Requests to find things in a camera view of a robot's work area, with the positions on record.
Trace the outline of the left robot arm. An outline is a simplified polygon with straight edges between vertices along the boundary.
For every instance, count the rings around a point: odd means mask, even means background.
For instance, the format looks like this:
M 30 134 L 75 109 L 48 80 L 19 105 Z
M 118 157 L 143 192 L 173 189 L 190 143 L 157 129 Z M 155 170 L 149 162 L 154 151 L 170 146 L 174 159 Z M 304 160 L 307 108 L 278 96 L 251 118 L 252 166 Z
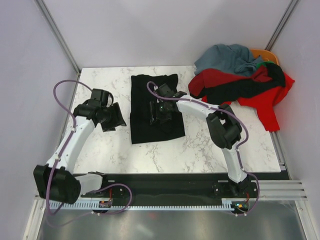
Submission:
M 126 126 L 120 106 L 113 95 L 102 89 L 93 89 L 91 96 L 72 113 L 73 125 L 45 165 L 37 165 L 33 176 L 39 196 L 46 200 L 74 204 L 80 195 L 94 192 L 99 197 L 110 191 L 108 182 L 97 173 L 73 175 L 82 148 L 97 126 L 103 132 Z

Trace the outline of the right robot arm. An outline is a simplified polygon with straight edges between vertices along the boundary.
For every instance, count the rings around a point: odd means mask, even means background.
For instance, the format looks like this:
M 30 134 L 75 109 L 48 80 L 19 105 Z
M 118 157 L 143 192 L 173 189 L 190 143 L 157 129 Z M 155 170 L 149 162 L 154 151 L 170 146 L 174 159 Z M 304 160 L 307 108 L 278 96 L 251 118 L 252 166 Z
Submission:
M 212 142 L 222 150 L 229 191 L 235 197 L 242 196 L 249 189 L 250 179 L 242 164 L 240 146 L 248 141 L 249 132 L 232 108 L 197 100 L 183 91 L 174 92 L 167 84 L 157 86 L 149 81 L 146 87 L 156 97 L 149 103 L 151 124 L 168 122 L 173 113 L 189 114 L 206 122 Z

